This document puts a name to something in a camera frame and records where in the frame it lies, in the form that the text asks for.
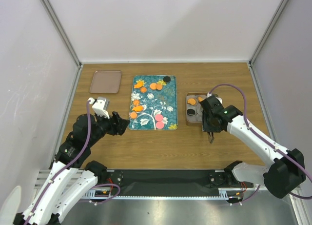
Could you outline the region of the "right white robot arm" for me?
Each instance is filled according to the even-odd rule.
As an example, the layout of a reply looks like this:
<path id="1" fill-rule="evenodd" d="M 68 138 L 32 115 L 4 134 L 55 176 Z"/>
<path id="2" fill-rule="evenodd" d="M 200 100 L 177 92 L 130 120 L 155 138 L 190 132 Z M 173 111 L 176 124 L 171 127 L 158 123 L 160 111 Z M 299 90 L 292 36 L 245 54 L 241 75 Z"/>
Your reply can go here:
<path id="1" fill-rule="evenodd" d="M 220 98 L 210 95 L 200 102 L 202 128 L 210 142 L 214 134 L 229 132 L 248 146 L 265 164 L 264 166 L 233 162 L 227 167 L 225 183 L 235 187 L 241 182 L 263 185 L 275 197 L 282 199 L 303 183 L 304 156 L 298 149 L 289 150 L 276 143 L 256 128 L 233 105 L 224 107 Z"/>

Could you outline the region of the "metal tongs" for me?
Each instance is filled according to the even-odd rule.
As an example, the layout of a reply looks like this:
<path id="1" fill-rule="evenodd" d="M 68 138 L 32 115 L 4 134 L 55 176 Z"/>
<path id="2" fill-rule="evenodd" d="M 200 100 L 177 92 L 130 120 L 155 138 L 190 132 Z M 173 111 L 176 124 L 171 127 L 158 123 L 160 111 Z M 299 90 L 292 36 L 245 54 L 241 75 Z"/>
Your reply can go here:
<path id="1" fill-rule="evenodd" d="M 215 139 L 214 133 L 213 132 L 208 132 L 207 135 L 208 135 L 209 143 L 212 144 L 214 142 L 214 139 Z"/>

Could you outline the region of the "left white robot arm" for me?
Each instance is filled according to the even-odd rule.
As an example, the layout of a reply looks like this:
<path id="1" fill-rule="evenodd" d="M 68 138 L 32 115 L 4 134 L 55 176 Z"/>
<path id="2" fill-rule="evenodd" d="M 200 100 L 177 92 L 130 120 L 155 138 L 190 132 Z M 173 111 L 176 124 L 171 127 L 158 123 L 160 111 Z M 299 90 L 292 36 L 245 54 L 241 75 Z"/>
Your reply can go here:
<path id="1" fill-rule="evenodd" d="M 15 225 L 59 225 L 65 214 L 92 187 L 107 183 L 106 166 L 89 162 L 78 180 L 66 189 L 69 181 L 90 156 L 91 147 L 106 134 L 123 135 L 130 121 L 123 119 L 117 112 L 111 116 L 90 113 L 77 117 L 72 131 L 59 147 L 51 164 L 49 176 L 30 206 L 15 215 Z"/>

